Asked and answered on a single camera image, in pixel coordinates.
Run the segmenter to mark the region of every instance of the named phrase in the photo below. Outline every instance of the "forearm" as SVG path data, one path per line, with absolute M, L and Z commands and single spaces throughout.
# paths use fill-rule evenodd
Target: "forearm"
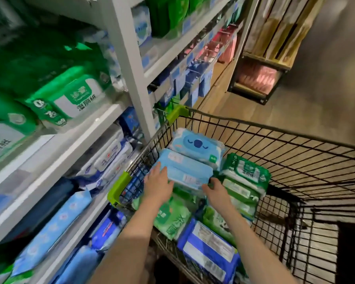
M 296 284 L 288 269 L 272 252 L 265 247 L 252 231 L 246 220 L 235 209 L 224 215 L 229 229 L 235 238 L 237 250 L 248 277 L 253 284 Z
M 159 207 L 143 201 L 91 278 L 90 284 L 138 284 Z

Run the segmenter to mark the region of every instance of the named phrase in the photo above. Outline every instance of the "left hand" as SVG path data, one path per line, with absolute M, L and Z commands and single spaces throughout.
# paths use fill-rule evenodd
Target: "left hand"
M 149 174 L 144 178 L 145 188 L 142 202 L 151 202 L 158 208 L 168 201 L 172 194 L 174 182 L 168 183 L 167 167 L 161 170 L 161 163 L 158 162 Z

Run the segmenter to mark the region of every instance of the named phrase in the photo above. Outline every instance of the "hand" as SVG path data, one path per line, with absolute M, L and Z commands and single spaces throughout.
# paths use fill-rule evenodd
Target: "hand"
M 160 162 L 152 168 L 143 181 L 145 189 L 142 202 L 150 202 L 159 209 L 163 203 L 170 199 L 174 182 L 168 183 L 167 167 L 163 167 L 161 171 Z
M 227 190 L 221 182 L 212 177 L 210 182 L 213 184 L 211 189 L 207 184 L 202 186 L 204 193 L 208 197 L 209 203 L 213 208 L 224 217 L 228 212 L 231 212 L 234 208 L 231 203 L 230 196 L 227 194 Z

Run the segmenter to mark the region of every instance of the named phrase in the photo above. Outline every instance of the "person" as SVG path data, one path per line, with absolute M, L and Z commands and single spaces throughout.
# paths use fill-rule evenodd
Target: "person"
M 293 275 L 251 230 L 246 220 L 232 205 L 221 182 L 211 178 L 213 188 L 203 185 L 210 205 L 226 221 L 231 230 L 242 263 L 252 284 L 293 284 Z M 109 249 L 96 269 L 90 284 L 138 284 L 143 272 L 154 219 L 160 206 L 172 194 L 173 182 L 168 182 L 167 167 L 160 162 L 144 179 L 144 195 L 139 209 Z

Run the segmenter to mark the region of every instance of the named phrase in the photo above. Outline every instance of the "metal grid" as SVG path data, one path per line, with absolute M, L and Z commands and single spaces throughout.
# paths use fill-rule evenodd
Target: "metal grid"
M 168 146 L 175 129 L 184 127 L 223 142 L 228 153 L 267 168 L 272 177 L 259 202 L 252 228 L 302 283 L 335 283 L 337 221 L 355 222 L 355 147 L 190 109 L 164 125 L 129 173 L 139 177 Z M 123 193 L 124 204 L 137 193 Z M 194 283 L 213 279 L 185 260 L 174 242 L 161 233 L 153 238 Z

